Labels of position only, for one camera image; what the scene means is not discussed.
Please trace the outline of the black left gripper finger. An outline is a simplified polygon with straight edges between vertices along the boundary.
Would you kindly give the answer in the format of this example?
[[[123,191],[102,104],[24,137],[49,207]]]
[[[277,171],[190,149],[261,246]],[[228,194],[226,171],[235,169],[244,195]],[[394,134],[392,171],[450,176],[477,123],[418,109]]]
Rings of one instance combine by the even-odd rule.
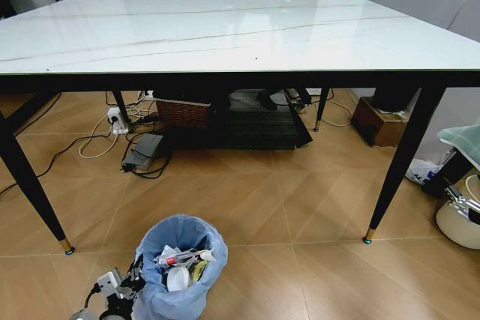
[[[143,254],[140,254],[129,267],[129,277],[131,280],[139,280],[143,278]]]

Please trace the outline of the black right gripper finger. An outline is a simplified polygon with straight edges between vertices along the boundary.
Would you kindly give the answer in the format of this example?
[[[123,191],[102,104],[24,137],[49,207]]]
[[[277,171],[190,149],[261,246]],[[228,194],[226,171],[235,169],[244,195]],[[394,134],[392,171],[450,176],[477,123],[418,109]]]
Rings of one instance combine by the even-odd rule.
[[[454,197],[452,206],[460,215],[466,217],[468,220],[479,219],[479,203],[475,200],[466,199],[462,196]]]
[[[450,200],[465,200],[464,195],[456,188],[455,185],[449,185],[445,189],[445,194]]]

